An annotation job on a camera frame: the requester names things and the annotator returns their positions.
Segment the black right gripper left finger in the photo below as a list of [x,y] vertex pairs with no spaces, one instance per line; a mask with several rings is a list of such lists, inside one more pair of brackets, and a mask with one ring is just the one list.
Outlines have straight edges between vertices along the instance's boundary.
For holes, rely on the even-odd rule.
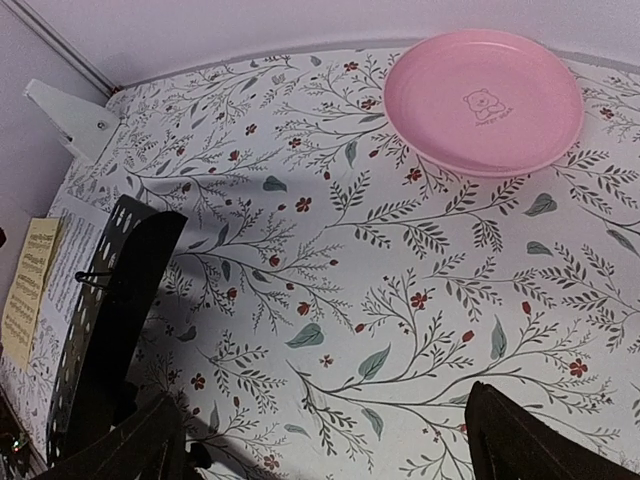
[[185,440],[174,399],[160,394],[101,440],[38,478],[185,479]]

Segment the black perforated music stand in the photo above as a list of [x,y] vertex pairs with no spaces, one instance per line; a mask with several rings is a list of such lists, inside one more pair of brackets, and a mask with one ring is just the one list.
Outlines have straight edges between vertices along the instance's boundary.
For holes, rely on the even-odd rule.
[[126,375],[187,219],[127,195],[101,224],[90,262],[71,271],[72,310],[46,430],[53,467],[100,440],[137,409]]

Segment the yellow sheet music page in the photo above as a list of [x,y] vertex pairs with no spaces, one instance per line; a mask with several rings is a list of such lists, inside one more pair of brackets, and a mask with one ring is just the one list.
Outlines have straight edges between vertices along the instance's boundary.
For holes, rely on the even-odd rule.
[[40,315],[59,246],[60,217],[30,220],[1,316],[1,345],[24,372],[42,356],[42,342],[54,341],[48,319]]

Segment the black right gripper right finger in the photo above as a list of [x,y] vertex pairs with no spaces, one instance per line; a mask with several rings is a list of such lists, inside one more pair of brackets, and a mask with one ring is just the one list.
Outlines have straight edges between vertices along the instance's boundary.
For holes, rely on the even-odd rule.
[[475,382],[465,407],[474,476],[499,479],[637,479],[562,436],[495,387]]

